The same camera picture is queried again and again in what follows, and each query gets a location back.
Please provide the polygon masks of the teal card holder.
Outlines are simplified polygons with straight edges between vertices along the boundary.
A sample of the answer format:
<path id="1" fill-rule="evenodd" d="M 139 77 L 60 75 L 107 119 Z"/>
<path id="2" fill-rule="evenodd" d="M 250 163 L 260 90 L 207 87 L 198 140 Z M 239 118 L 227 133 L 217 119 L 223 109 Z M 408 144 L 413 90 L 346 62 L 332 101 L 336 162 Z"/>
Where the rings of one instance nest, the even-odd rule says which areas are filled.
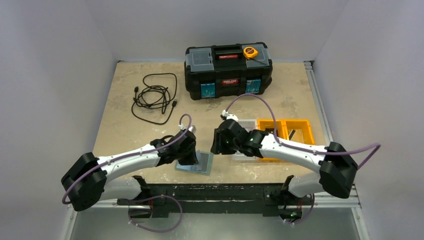
<path id="1" fill-rule="evenodd" d="M 200 152 L 205 152 L 205 151 L 200 151 L 200 150 L 197 150 L 196 151 L 197 161 L 198 161 L 198 158 L 200 157 Z M 199 168 L 198 165 L 199 165 L 199 161 L 198 161 L 197 164 L 193 164 L 193 165 L 181 165 L 181 164 L 179 164 L 177 162 L 175 164 L 175 168 L 174 169 L 176 171 L 180 171 L 180 172 L 200 174 L 200 175 L 205 175 L 205 176 L 209 176 L 211 174 L 211 171 L 210 171 L 210 174 L 204 174 L 204 173 L 199 172 L 198 171 L 198 168 Z"/>

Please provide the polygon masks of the black card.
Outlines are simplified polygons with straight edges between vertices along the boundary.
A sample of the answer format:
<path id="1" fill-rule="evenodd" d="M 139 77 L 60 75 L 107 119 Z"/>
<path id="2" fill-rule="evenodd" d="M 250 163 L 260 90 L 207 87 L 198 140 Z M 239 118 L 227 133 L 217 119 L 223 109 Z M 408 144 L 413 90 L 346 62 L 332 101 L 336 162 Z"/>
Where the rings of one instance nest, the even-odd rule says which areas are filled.
<path id="1" fill-rule="evenodd" d="M 213 154 L 210 152 L 200 152 L 198 158 L 198 171 L 209 175 L 212 168 Z"/>

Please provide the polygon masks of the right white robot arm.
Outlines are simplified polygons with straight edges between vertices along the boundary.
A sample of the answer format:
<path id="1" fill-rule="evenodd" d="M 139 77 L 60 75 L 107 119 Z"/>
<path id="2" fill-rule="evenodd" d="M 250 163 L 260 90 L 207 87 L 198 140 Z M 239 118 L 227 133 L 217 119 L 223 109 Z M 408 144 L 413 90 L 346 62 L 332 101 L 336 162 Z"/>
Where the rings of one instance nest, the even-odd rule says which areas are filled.
<path id="1" fill-rule="evenodd" d="M 280 196 L 288 204 L 321 192 L 347 199 L 359 169 L 337 142 L 328 146 L 294 142 L 263 130 L 247 131 L 234 119 L 226 119 L 214 129 L 210 151 L 215 155 L 241 153 L 247 157 L 278 159 L 309 169 L 308 174 L 286 180 Z"/>

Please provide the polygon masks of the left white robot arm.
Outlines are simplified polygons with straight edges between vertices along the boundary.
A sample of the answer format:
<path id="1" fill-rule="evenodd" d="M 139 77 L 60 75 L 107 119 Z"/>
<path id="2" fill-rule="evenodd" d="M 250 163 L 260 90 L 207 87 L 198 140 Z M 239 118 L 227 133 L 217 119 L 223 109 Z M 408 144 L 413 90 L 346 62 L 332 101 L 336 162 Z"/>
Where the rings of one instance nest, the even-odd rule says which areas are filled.
<path id="1" fill-rule="evenodd" d="M 142 178 L 122 179 L 122 176 L 174 161 L 180 165 L 197 164 L 195 132 L 193 127 L 185 128 L 169 141 L 154 139 L 141 148 L 111 156 L 84 153 L 61 178 L 65 190 L 62 203 L 71 204 L 77 212 L 109 199 L 132 200 L 138 205 L 146 203 L 149 191 Z"/>

